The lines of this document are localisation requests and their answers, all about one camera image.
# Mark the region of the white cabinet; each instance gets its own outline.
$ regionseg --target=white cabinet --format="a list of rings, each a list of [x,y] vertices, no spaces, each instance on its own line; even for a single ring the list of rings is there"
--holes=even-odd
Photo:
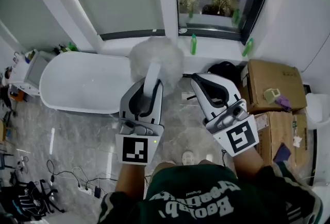
[[[30,96],[39,96],[40,78],[47,64],[48,62],[38,52],[29,64],[24,59],[20,59],[12,68],[9,83]]]

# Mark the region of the shoe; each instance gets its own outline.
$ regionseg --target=shoe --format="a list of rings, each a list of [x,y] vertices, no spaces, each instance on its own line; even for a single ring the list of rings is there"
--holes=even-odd
[[[193,165],[195,162],[194,154],[190,151],[184,152],[182,155],[182,164],[183,165]]]

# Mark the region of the white bathtub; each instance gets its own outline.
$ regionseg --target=white bathtub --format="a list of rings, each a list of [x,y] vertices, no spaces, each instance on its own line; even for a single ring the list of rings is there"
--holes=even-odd
[[[66,52],[42,73],[40,96],[52,109],[111,114],[132,84],[128,58]]]

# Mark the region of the cardboard box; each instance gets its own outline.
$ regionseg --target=cardboard box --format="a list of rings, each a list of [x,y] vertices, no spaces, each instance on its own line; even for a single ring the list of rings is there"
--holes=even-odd
[[[296,114],[293,116],[293,136],[299,136],[302,138],[300,147],[293,147],[295,161],[293,167],[299,169],[306,165],[310,159],[310,151],[307,138],[307,120],[305,114]]]
[[[253,114],[282,110],[276,103],[266,102],[263,93],[267,89],[279,89],[281,95],[291,102],[293,111],[307,106],[298,69],[283,64],[250,60],[241,73],[238,89],[246,100],[247,111]]]
[[[289,163],[294,164],[292,137],[293,115],[288,112],[266,112],[255,116],[259,144],[256,149],[265,165],[271,165],[282,143],[291,152]]]

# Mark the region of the gray tile floor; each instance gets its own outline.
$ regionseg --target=gray tile floor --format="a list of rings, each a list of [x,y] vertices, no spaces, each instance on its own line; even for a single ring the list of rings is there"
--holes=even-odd
[[[190,150],[195,162],[213,156],[213,162],[222,164],[221,146],[215,142],[202,124],[203,112],[196,99],[187,101],[193,90],[190,79],[183,78],[175,92],[163,102],[162,118],[165,132],[154,159],[145,169],[146,176],[152,174],[161,161],[172,160],[181,163],[182,154]],[[12,119],[16,135],[7,144],[8,151],[15,154],[9,163],[15,163],[20,156],[27,156],[27,173],[19,173],[23,181],[48,180],[51,174],[46,162],[51,159],[55,173],[80,166],[88,179],[96,177],[117,179],[121,164],[117,161],[115,134],[118,132],[116,115],[76,114],[47,108],[39,98],[17,105],[18,117]],[[55,129],[53,153],[50,154],[52,128]],[[225,156],[227,166],[233,167],[231,158]],[[10,170],[0,171],[0,177],[9,179]],[[79,168],[75,174],[86,181]],[[96,223],[101,200],[78,190],[77,181],[71,174],[55,177],[54,187],[59,190],[55,198],[67,211],[82,216],[88,223]],[[95,180],[105,192],[112,192],[116,182]]]

